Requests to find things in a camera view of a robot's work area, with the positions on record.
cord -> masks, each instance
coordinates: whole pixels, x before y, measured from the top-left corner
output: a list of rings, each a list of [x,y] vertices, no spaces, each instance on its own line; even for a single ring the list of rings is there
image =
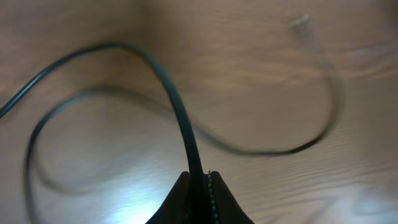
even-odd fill
[[[308,28],[308,19],[302,19],[301,21],[293,24],[294,30],[298,31],[298,37],[304,42],[304,44],[308,47],[311,52],[317,55],[317,61],[322,69],[324,69],[325,75],[324,80],[327,88],[330,90],[330,101],[331,101],[331,111],[328,121],[326,122],[323,129],[320,133],[313,138],[312,140],[302,144],[301,146],[295,147],[293,149],[288,149],[284,151],[248,151],[247,149],[240,148],[238,146],[234,146],[219,137],[216,137],[214,133],[211,133],[208,129],[204,127],[204,125],[200,124],[198,121],[194,122],[195,130],[200,136],[213,144],[214,146],[225,150],[227,152],[232,152],[239,155],[245,156],[286,156],[301,152],[309,147],[315,145],[320,142],[332,129],[332,127],[336,124],[339,111],[341,109],[341,90],[340,82],[336,76],[336,70],[333,64],[328,61],[328,59],[324,56],[324,51],[320,47],[320,45],[313,38],[311,30]],[[192,183],[195,186],[198,186],[197,195],[202,195],[202,191],[206,190],[205,180],[203,178],[203,169],[201,167],[199,153],[195,141],[195,137],[193,135],[192,125],[188,118],[188,114],[185,110],[185,107],[182,103],[182,100],[177,92],[176,87],[172,83],[171,79],[167,75],[167,72],[161,67],[161,65],[156,61],[156,59],[148,54],[146,51],[142,50],[139,47],[131,44],[125,44],[121,42],[110,42],[105,44],[99,44],[93,47],[88,47],[85,49],[78,50],[70,55],[67,55],[60,60],[49,65],[47,68],[43,69],[39,72],[31,81],[29,81],[21,90],[18,91],[16,95],[14,95],[1,109],[0,109],[0,118],[6,115],[26,94],[29,90],[31,90],[39,81],[45,78],[48,74],[53,72],[58,67],[66,64],[74,58],[77,58],[82,55],[86,55],[92,52],[97,52],[106,49],[120,48],[123,50],[127,50],[130,53],[137,54],[143,59],[148,66],[154,71],[157,75],[157,78],[162,83],[165,88],[169,100],[172,104],[172,108],[174,110],[175,116],[178,121],[178,125],[180,126],[181,134],[183,137],[187,157],[188,157],[188,166],[190,169],[190,175]],[[34,153],[35,153],[35,142],[40,134],[40,131],[45,126],[47,121],[52,119],[54,116],[62,112],[65,108],[70,105],[76,103],[78,100],[92,95],[108,95],[108,96],[118,96],[127,100],[134,100],[134,102],[139,102],[142,106],[145,106],[147,109],[155,111],[157,113],[162,114],[170,114],[170,109],[168,106],[159,103],[147,96],[136,93],[132,90],[128,90],[121,87],[114,86],[99,86],[90,88],[87,90],[83,90],[79,92],[77,95],[67,99],[66,101],[60,103],[58,106],[54,107],[50,110],[43,118],[37,123],[34,128],[30,140],[28,143],[27,151],[25,154],[24,168],[23,168],[23,183],[24,183],[24,194],[25,194],[25,202],[26,209],[28,213],[29,220],[32,224],[42,224],[43,221],[37,212],[35,206],[35,197],[34,191],[32,187],[32,178],[33,178],[33,169],[34,169]],[[196,198],[198,203],[205,203],[205,201],[198,196]]]

wooden surface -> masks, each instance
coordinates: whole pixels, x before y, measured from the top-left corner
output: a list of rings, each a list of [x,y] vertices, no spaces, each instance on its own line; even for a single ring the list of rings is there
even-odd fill
[[[332,134],[296,156],[247,158],[198,141],[203,168],[221,173],[263,224],[398,223],[398,6],[395,1],[2,0],[0,102],[39,70],[104,40],[138,43],[165,65],[192,116],[247,146],[292,147],[312,137],[328,102],[313,57],[289,22],[310,15],[344,80]],[[117,50],[56,71],[0,120],[0,222],[27,223],[24,150],[38,119],[69,94],[113,83],[165,100],[157,80]],[[145,223],[187,170],[175,123],[97,97],[49,123],[38,158],[66,192],[38,184],[48,223]]]

